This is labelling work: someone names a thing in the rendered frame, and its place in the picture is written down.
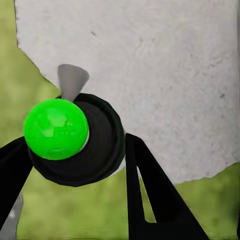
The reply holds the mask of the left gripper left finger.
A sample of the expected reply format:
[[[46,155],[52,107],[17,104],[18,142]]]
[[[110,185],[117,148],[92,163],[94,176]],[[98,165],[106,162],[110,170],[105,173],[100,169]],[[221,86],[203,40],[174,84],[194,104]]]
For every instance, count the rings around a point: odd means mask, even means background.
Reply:
[[[24,136],[0,148],[0,230],[33,167]]]

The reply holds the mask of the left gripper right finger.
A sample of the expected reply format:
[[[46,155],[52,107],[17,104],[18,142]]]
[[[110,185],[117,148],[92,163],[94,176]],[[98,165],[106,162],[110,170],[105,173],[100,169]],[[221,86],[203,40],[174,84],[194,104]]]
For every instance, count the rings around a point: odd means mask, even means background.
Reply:
[[[156,223],[145,220],[137,167]],[[210,240],[145,142],[125,134],[129,240]]]

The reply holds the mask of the insectifuge atomizer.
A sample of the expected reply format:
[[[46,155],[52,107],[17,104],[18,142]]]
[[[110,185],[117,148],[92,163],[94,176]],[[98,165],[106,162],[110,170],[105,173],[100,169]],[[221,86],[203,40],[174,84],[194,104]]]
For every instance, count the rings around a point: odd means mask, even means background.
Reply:
[[[81,93],[88,71],[72,64],[56,70],[61,96],[38,103],[24,121],[33,166],[47,180],[75,188],[117,174],[126,164],[120,116],[109,102]]]

